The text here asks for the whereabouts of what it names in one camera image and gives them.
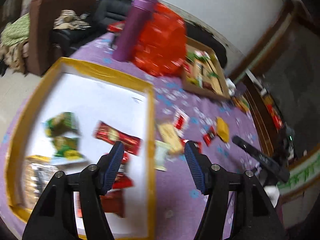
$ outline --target black sofa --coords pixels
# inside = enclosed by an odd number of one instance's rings
[[[65,57],[69,57],[81,46],[107,32],[107,27],[117,21],[126,20],[132,0],[98,0],[86,21],[92,26],[86,30],[52,30],[51,42],[61,47]],[[212,48],[222,68],[227,64],[225,47],[213,34],[201,26],[185,22],[187,36]]]

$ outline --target green blanket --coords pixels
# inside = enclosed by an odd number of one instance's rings
[[[12,46],[29,38],[30,18],[29,14],[20,17],[14,23],[8,23],[1,33],[1,42],[6,46]]]

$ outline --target blue gripper pad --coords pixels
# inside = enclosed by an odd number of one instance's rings
[[[112,147],[111,151],[106,158],[103,160],[103,163],[100,161],[97,165],[102,171],[100,182],[102,184],[102,192],[105,194],[111,190],[113,183],[115,182],[117,172],[119,171],[120,164],[124,155],[124,145],[122,142],[117,141]]]
[[[206,182],[209,176],[205,173],[210,173],[209,168],[211,162],[204,154],[200,154],[192,141],[186,142],[184,146],[184,155],[186,157],[193,181],[196,188],[201,191],[202,194],[208,194],[208,182]]]

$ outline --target red plastic bag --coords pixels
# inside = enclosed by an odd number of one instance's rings
[[[153,76],[180,76],[186,56],[183,19],[158,3],[133,53],[133,63]]]

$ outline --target purple rug with pattern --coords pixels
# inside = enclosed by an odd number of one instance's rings
[[[181,80],[172,77],[156,78],[150,76],[129,62],[117,62],[112,59],[112,50],[108,43],[112,38],[107,33],[82,46],[71,57],[105,65],[153,84],[155,89],[156,119],[172,119],[176,108],[183,110],[189,117],[189,124],[184,132],[184,139],[202,143],[202,151],[212,163],[217,163],[227,171],[242,173],[253,168],[257,162],[242,149],[215,138],[207,147],[202,136],[210,125],[215,128],[216,118],[221,117],[229,126],[230,138],[238,135],[260,149],[257,132],[250,114],[246,115],[226,103],[212,102],[207,98],[185,92]],[[9,129],[0,148],[0,164],[4,165]],[[203,196],[195,187],[184,155],[166,161],[167,171],[156,171],[156,240],[193,240],[198,229],[207,196]],[[3,175],[0,177],[1,198],[0,213],[5,222],[12,224],[22,235],[25,225],[9,210],[5,195]],[[229,208],[225,221],[223,238],[230,235],[233,218],[234,198],[230,194]]]

